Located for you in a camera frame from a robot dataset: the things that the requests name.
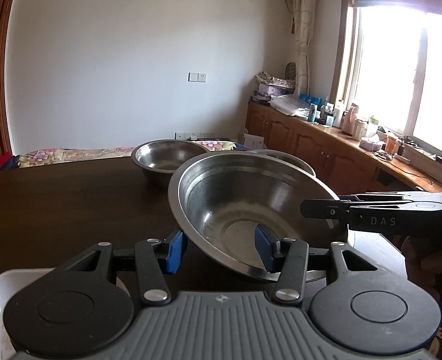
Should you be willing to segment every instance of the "cabinet door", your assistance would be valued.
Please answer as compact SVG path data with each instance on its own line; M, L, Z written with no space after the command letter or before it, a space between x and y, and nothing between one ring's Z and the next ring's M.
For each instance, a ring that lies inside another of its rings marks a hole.
M374 171L375 166L366 164L359 155L334 154L331 156L326 185L338 195L365 193Z
M268 149L289 152L288 136L291 131L290 126L282 120L272 120L269 123L269 136L266 137Z
M258 112L257 110L253 109L251 111L251 117L249 120L249 127L248 131L251 135L258 135L259 137L264 136L265 132L265 125L266 125L266 118L265 116Z
M316 138L303 131L296 131L293 134L294 140L291 146L291 153L311 165L316 172L317 178L324 181L325 165L328 159L326 142Z

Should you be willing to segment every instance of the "gray ribbed plate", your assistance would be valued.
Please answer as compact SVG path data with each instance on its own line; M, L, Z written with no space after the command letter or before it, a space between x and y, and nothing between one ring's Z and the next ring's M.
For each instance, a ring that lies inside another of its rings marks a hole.
M181 292L145 309L117 343L86 360L360 360L312 328L303 311L262 292ZM390 360L430 360L425 350ZM19 353L12 360L35 360Z

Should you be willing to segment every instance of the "white wall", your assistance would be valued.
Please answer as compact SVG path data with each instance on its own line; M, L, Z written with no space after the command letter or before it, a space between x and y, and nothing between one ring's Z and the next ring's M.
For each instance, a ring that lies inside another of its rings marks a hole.
M341 0L316 0L314 37L310 45L310 94L331 93L341 22Z
M242 130L253 77L284 76L284 0L14 0L6 96L20 154ZM207 73L190 83L188 72Z

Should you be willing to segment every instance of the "metal bowl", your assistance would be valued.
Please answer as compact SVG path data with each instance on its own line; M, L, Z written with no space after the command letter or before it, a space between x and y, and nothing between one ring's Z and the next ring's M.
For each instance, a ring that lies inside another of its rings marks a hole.
M144 143L131 153L133 162L143 169L146 178L167 188L177 168L190 158L209 152L206 147L186 140L161 139Z
M269 157L277 158L279 160L285 161L287 163L290 163L291 165L294 165L295 167L298 167L306 172L308 172L310 175L316 177L316 172L314 171L313 167L309 165L307 162L302 161L302 159L284 153L283 151L277 151L277 150L270 150L270 149L250 149L247 151L248 153L254 153L254 154L263 154L268 155Z
M179 226L200 249L224 266L252 278L277 281L265 271L254 247L254 227L264 224L279 238L303 239L311 247L333 241L354 244L354 233L337 221L308 219L304 199L338 197L321 181L279 159L218 151L185 162L168 190ZM311 271L308 280L325 276Z

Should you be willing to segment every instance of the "floral bedsheet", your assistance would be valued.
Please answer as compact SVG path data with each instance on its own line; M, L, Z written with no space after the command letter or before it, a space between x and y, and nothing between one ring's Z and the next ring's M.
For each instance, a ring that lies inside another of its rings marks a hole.
M227 140L199 140L197 144L210 151L234 150L236 144ZM115 147L112 149L41 149L19 156L19 167L37 167L39 165L61 164L63 162L96 160L100 158L128 157L134 147Z

